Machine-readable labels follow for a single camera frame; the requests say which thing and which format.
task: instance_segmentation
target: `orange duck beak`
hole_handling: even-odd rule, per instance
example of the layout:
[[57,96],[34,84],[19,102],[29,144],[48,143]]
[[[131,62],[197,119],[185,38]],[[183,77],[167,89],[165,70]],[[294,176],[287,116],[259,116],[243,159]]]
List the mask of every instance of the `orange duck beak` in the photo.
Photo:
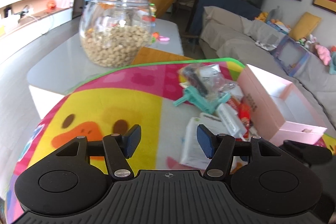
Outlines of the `orange duck beak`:
[[86,136],[88,141],[101,141],[103,138],[97,123],[83,122],[72,130],[54,137],[51,144],[54,148],[59,148],[77,136]]

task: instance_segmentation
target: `black circular pad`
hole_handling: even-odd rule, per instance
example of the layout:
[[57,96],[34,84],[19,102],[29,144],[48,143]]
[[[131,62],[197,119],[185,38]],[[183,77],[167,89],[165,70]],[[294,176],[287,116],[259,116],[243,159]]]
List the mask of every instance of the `black circular pad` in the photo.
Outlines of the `black circular pad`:
[[303,159],[310,165],[324,164],[333,157],[330,150],[319,146],[307,146],[302,153]]
[[25,211],[63,216],[93,206],[107,187],[97,167],[76,157],[49,155],[17,178],[15,194]]
[[78,183],[75,173],[58,170],[41,176],[39,185],[43,190],[51,193],[61,193],[74,188]]
[[259,178],[259,182],[267,190],[276,193],[290,192],[299,184],[299,180],[296,176],[280,170],[263,173]]
[[254,150],[251,163],[231,177],[231,189],[240,202],[275,216],[296,215],[318,203],[322,184],[309,168],[276,147],[271,156],[261,156],[268,151],[259,152],[258,144]]

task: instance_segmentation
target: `floor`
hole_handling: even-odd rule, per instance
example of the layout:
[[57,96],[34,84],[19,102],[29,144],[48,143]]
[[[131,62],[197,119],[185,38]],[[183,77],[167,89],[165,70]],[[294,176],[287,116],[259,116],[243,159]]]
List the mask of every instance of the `floor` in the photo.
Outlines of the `floor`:
[[[172,16],[169,13],[166,13],[161,17],[161,19],[169,20],[171,22],[174,22],[178,26],[178,30],[180,32],[180,36],[185,33],[185,28],[188,23],[188,19],[190,16],[190,11],[179,9],[179,11]],[[193,45],[191,43],[188,43],[188,41],[185,38],[182,38],[182,47],[184,55],[187,57],[190,57],[192,59],[206,59],[201,47],[199,45],[196,45],[193,49]]]
[[[189,11],[179,10],[162,19],[172,21],[184,33]],[[0,64],[0,198],[5,199],[8,182],[21,151],[29,140],[40,118],[31,98],[26,75],[44,56],[78,32],[80,18],[55,28],[28,44]],[[182,40],[184,55],[193,59],[205,59],[201,48]],[[0,199],[0,213],[3,200]]]

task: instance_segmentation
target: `gray sofa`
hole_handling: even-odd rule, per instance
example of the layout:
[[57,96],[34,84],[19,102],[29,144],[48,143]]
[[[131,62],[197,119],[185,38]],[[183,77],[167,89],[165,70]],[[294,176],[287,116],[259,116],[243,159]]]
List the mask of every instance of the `gray sofa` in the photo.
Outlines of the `gray sofa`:
[[251,33],[254,38],[272,35],[273,41],[278,42],[284,36],[263,22],[253,22],[218,7],[204,8],[199,44],[207,59],[231,57],[293,82],[322,117],[325,133],[336,138],[336,75],[330,75],[329,67],[311,55],[294,77],[289,77],[269,52],[255,45]]

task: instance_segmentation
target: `green mat edge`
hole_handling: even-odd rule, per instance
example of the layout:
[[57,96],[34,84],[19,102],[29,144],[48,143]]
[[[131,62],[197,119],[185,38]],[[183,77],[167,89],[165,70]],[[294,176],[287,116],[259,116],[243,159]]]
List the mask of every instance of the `green mat edge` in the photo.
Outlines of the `green mat edge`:
[[81,83],[79,83],[78,85],[76,85],[75,87],[71,88],[70,90],[68,90],[66,92],[67,95],[69,95],[70,93],[73,93],[77,88],[79,88],[82,85],[85,85],[89,82],[91,82],[92,80],[98,79],[104,75],[108,75],[112,72],[116,72],[118,70],[122,70],[122,69],[127,69],[127,68],[134,68],[134,67],[145,67],[145,66],[152,66],[152,65],[166,65],[166,64],[189,64],[189,63],[202,63],[202,62],[228,62],[231,61],[233,63],[236,63],[238,66],[240,66],[241,68],[245,68],[245,65],[241,62],[239,62],[238,60],[234,59],[234,58],[230,58],[230,57],[223,57],[223,58],[217,58],[217,59],[203,59],[203,60],[182,60],[182,61],[167,61],[167,62],[156,62],[156,63],[146,63],[146,64],[138,64],[138,65],[130,65],[127,67],[122,67],[122,68],[117,68],[117,69],[111,69],[110,71],[107,71],[105,73],[102,73],[100,75],[97,75],[89,80],[85,80]]

